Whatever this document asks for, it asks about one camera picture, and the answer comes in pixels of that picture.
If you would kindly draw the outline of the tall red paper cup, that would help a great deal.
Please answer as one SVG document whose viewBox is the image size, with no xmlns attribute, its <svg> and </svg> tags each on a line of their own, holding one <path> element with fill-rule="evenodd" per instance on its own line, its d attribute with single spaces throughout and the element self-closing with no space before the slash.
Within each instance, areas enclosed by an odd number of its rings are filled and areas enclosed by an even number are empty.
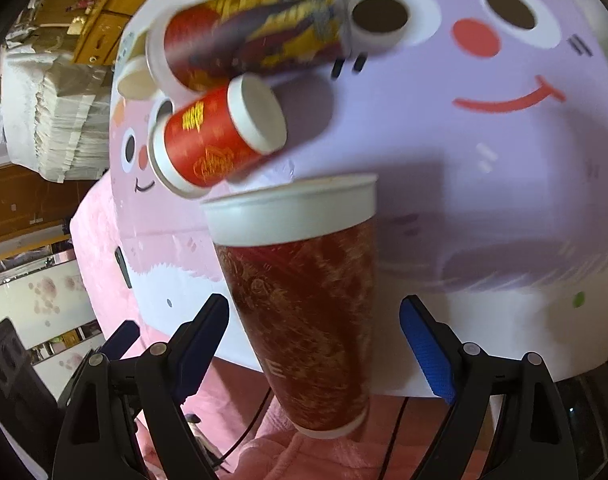
<svg viewBox="0 0 608 480">
<path fill-rule="evenodd" d="M 223 276 L 293 425 L 344 437 L 366 419 L 377 176 L 347 174 L 203 205 Z"/>
</svg>

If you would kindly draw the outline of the small red paper cup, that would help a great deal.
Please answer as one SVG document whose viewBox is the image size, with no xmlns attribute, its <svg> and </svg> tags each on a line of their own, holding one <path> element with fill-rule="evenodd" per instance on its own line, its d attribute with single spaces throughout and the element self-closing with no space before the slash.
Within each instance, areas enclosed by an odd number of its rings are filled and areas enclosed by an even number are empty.
<svg viewBox="0 0 608 480">
<path fill-rule="evenodd" d="M 287 122 L 261 78 L 244 74 L 170 114 L 148 135 L 148 161 L 171 193 L 188 200 L 287 144 Z"/>
</svg>

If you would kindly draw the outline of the brown paper cup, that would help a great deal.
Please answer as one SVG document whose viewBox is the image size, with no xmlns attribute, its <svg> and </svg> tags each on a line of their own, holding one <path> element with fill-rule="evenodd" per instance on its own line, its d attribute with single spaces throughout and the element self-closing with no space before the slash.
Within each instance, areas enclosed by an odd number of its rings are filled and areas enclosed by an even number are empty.
<svg viewBox="0 0 608 480">
<path fill-rule="evenodd" d="M 130 58 L 117 78 L 117 91 L 126 100 L 148 101 L 159 90 L 144 55 Z"/>
</svg>

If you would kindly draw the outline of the pink fluffy blanket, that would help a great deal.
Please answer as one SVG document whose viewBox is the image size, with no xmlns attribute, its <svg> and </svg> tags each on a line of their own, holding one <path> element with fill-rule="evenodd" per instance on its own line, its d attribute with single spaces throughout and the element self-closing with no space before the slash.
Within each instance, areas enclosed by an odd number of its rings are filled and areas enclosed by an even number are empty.
<svg viewBox="0 0 608 480">
<path fill-rule="evenodd" d="M 125 320 L 141 320 L 122 277 L 112 179 L 90 188 L 70 224 L 78 266 L 105 336 Z M 185 408 L 219 452 L 231 454 L 223 479 L 408 479 L 448 411 L 439 399 L 374 396 L 365 425 L 347 438 L 316 440 L 298 432 L 263 375 L 215 359 Z"/>
</svg>

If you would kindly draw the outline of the stack of white papers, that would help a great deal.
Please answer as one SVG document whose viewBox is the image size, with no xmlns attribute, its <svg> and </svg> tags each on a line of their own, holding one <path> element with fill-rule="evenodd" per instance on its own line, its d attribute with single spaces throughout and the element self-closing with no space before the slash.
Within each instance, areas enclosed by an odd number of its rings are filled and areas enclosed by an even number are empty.
<svg viewBox="0 0 608 480">
<path fill-rule="evenodd" d="M 12 164 L 47 181 L 107 170 L 113 70 L 67 53 L 11 53 L 2 64 L 1 129 Z"/>
</svg>

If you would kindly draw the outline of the cartoon monster tablecloth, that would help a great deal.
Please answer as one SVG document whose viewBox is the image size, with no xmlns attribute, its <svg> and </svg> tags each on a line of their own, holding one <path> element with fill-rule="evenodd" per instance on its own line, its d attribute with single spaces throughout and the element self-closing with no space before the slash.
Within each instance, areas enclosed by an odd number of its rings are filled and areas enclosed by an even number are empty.
<svg viewBox="0 0 608 480">
<path fill-rule="evenodd" d="M 200 1 L 147 0 L 121 55 Z M 358 21 L 347 60 L 277 80 L 287 147 L 219 192 L 377 174 L 377 392 L 429 393 L 398 325 L 409 294 L 554 379 L 604 364 L 608 0 L 389 1 L 405 25 Z"/>
</svg>

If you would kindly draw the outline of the wooden desk with drawers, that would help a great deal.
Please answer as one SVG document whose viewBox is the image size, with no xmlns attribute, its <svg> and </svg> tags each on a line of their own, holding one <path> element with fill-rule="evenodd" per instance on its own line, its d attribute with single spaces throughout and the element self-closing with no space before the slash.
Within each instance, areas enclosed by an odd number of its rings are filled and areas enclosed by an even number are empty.
<svg viewBox="0 0 608 480">
<path fill-rule="evenodd" d="M 111 66 L 127 24 L 146 0 L 37 0 L 28 38 L 37 48 L 62 50 L 72 62 Z"/>
</svg>

